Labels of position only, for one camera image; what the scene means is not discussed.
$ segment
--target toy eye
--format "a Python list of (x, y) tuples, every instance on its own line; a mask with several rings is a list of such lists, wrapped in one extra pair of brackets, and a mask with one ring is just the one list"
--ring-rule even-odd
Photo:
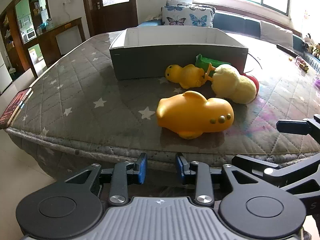
[(219, 123), (224, 123), (226, 121), (226, 118), (222, 115), (218, 118)]

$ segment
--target black circular joint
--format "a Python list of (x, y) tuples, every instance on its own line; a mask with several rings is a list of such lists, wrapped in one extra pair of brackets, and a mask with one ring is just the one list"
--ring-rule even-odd
[(273, 185), (262, 186), (238, 186), (221, 201), (220, 217), (231, 229), (249, 238), (279, 239), (296, 233), (305, 220), (304, 204)]
[(49, 218), (65, 217), (76, 208), (76, 203), (68, 197), (55, 196), (44, 199), (39, 204), (39, 211)]
[(100, 220), (103, 207), (81, 186), (52, 184), (26, 196), (16, 209), (21, 230), (36, 239), (72, 238), (88, 231)]

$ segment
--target orange rubber toy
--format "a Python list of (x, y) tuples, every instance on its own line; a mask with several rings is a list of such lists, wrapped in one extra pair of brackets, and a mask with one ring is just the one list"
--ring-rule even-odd
[(159, 126), (184, 139), (197, 138), (204, 132), (223, 131), (232, 125), (234, 119), (228, 101), (221, 98), (207, 100), (195, 91), (161, 99), (156, 114)]

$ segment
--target floor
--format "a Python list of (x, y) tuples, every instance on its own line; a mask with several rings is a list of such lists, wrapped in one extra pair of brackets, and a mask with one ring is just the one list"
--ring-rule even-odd
[[(0, 96), (1, 114), (16, 93), (31, 82), (30, 76), (21, 76)], [(39, 167), (33, 157), (18, 148), (8, 134), (0, 130), (0, 240), (19, 240), (23, 236), (15, 218), (16, 206), (26, 195), (53, 182), (54, 179)], [(312, 216), (306, 217), (303, 226), (313, 240), (320, 240)]]
[(46, 63), (44, 62), (43, 58), (33, 66), (35, 67), (35, 70), (38, 76), (40, 76), (47, 69)]

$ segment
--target green toy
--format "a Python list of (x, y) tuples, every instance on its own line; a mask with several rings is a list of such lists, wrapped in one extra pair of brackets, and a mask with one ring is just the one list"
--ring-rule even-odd
[[(204, 70), (204, 72), (207, 72), (209, 63), (211, 63), (212, 66), (215, 67), (215, 68), (219, 67), (222, 64), (231, 65), (228, 62), (222, 62), (222, 61), (219, 61), (219, 60), (203, 57), (201, 54), (196, 56), (195, 66), (198, 67), (198, 68), (202, 68)], [(214, 73), (214, 71), (210, 71), (209, 76), (212, 77), (213, 73)]]

